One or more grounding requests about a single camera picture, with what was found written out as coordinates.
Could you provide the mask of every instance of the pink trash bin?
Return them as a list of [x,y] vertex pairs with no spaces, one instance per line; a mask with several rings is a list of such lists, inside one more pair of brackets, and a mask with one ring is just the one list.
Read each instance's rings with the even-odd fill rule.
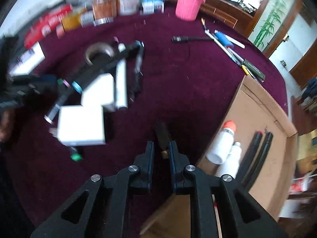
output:
[[175,15],[186,21],[194,21],[200,5],[206,0],[178,0]]

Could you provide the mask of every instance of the orange cap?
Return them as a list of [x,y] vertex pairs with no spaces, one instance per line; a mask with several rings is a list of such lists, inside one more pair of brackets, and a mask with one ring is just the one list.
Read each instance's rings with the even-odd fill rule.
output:
[[227,121],[224,123],[223,128],[229,128],[233,130],[233,132],[236,132],[236,125],[233,121]]

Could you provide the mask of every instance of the purple tablecloth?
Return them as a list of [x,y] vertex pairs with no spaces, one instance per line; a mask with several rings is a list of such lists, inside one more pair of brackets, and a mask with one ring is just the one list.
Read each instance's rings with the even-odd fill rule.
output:
[[[274,65],[248,40],[225,24],[206,17],[210,31],[217,29],[246,45],[235,47],[243,58],[255,64],[265,75],[263,87],[287,111],[285,83]],[[157,120],[169,125],[179,151],[192,163],[204,152],[221,123],[244,73],[214,43],[196,41],[172,44],[172,36],[204,37],[199,17],[195,22],[175,17],[175,7],[164,14],[117,17],[114,23],[79,28],[61,39],[55,33],[41,41],[46,59],[38,73],[64,77],[80,61],[87,47],[107,42],[113,36],[120,42],[141,40],[146,46],[143,61],[143,91],[129,109],[108,114],[114,137],[103,146],[85,147],[85,158],[74,162],[68,149],[49,134],[44,114],[53,102],[42,100],[36,110],[23,109],[23,121],[17,142],[4,157],[18,197],[35,226],[44,221],[91,175],[109,176],[133,163],[145,151],[148,140],[156,141],[153,127]],[[129,71],[134,60],[128,62]],[[156,145],[153,191],[136,198],[132,235],[171,194],[169,162],[163,160]]]

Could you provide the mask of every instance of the red package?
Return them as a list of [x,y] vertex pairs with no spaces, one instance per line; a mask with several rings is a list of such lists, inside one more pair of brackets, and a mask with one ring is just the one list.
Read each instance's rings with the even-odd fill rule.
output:
[[71,11],[72,5],[66,4],[41,16],[39,21],[25,35],[24,46],[26,49],[30,49],[36,42],[51,33],[52,29],[55,29],[61,23],[61,19]]

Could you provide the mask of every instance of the wooden door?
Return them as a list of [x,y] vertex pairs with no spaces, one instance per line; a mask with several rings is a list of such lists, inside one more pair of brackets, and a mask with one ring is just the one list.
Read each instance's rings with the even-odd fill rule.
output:
[[317,77],[317,39],[303,58],[291,69],[290,74],[301,89],[307,86],[308,80]]

